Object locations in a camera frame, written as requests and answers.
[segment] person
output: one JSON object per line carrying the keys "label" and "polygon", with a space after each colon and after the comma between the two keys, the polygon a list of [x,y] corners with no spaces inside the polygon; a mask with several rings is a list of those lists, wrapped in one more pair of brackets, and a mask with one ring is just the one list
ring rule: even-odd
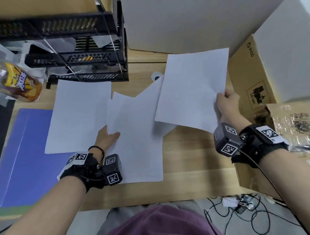
{"label": "person", "polygon": [[[239,96],[226,90],[217,95],[221,120],[238,133],[251,123],[239,112]],[[120,133],[107,134],[106,126],[98,132],[95,145],[106,151]],[[102,152],[89,150],[100,161]],[[310,168],[285,149],[275,150],[259,162],[260,168],[275,185],[285,202],[310,231]],[[86,187],[74,176],[62,178],[30,211],[21,216],[6,235],[66,234],[86,194]],[[194,201],[150,206],[114,208],[98,235],[121,234],[221,234],[203,216]]]}

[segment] black bracelet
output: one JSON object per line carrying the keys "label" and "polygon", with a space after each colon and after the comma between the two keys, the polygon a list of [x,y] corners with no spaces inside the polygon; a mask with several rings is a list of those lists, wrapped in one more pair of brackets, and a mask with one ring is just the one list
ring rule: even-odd
{"label": "black bracelet", "polygon": [[103,151],[103,149],[100,148],[100,147],[98,147],[98,146],[96,146],[96,145],[93,145],[93,146],[89,147],[88,151],[89,151],[91,148],[97,148],[97,149],[99,149],[99,150],[102,152],[102,159],[101,159],[101,161],[102,161],[102,160],[104,159],[104,151]]}

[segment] hand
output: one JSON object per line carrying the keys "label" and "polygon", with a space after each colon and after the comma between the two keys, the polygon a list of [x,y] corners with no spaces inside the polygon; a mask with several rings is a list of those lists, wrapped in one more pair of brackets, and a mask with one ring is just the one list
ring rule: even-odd
{"label": "hand", "polygon": [[217,107],[222,114],[221,122],[232,125],[239,134],[244,128],[251,123],[244,118],[239,111],[240,96],[232,90],[226,89],[225,95],[217,94]]}
{"label": "hand", "polygon": [[[103,149],[106,153],[107,150],[117,141],[121,134],[119,132],[115,132],[114,134],[108,135],[107,126],[105,125],[100,131],[98,131],[97,139],[95,142],[95,146],[98,146]],[[93,153],[94,157],[98,160],[98,162],[102,159],[102,152],[100,149],[91,148],[89,153]]]}

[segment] black file organizer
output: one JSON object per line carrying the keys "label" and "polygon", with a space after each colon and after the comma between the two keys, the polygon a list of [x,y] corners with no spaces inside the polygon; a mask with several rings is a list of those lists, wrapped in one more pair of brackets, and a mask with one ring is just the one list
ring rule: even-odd
{"label": "black file organizer", "polygon": [[[118,40],[98,48],[91,36],[117,34]],[[128,81],[127,40],[121,2],[117,1],[117,26],[110,12],[43,16],[20,20],[0,20],[0,42],[74,37],[74,52],[49,53],[37,51],[26,55],[25,64],[31,68],[64,67],[93,64],[121,64],[126,71],[107,73],[77,73],[50,75],[46,88],[59,79],[80,82]]]}

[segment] wrist-mounted device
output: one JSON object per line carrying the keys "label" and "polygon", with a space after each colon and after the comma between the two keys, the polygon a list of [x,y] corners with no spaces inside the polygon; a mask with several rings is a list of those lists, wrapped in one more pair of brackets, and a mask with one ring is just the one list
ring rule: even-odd
{"label": "wrist-mounted device", "polygon": [[65,176],[75,176],[84,183],[88,192],[92,187],[102,189],[120,183],[123,180],[121,169],[121,160],[117,154],[107,156],[103,166],[100,166],[92,153],[78,152],[69,158],[57,178],[60,180]]}
{"label": "wrist-mounted device", "polygon": [[248,163],[252,168],[258,168],[260,160],[268,153],[289,147],[289,142],[273,129],[256,124],[246,127],[238,135],[229,124],[221,123],[213,137],[218,153],[231,157],[232,163]]}

